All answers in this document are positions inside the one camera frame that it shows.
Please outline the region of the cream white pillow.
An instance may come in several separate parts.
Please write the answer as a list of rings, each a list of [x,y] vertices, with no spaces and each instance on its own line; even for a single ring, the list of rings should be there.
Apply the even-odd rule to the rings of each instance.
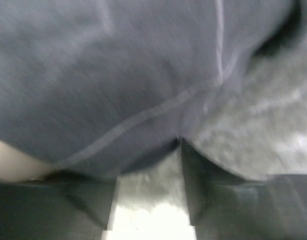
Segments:
[[[0,182],[25,182],[41,179],[56,169],[0,141]]]

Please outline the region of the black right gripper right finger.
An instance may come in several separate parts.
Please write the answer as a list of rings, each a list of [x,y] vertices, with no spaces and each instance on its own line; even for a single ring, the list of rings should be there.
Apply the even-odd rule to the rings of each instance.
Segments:
[[[199,240],[307,240],[307,174],[246,180],[181,144],[190,217]]]

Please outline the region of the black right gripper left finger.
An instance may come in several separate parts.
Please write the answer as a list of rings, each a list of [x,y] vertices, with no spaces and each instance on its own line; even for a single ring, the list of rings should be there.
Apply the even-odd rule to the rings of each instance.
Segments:
[[[76,174],[0,182],[0,240],[101,239],[116,182]]]

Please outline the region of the dark grey checked pillowcase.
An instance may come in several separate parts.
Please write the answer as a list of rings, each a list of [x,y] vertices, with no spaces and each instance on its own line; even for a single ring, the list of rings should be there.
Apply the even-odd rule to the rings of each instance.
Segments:
[[[0,0],[0,141],[89,176],[142,169],[278,37],[307,46],[307,0]]]

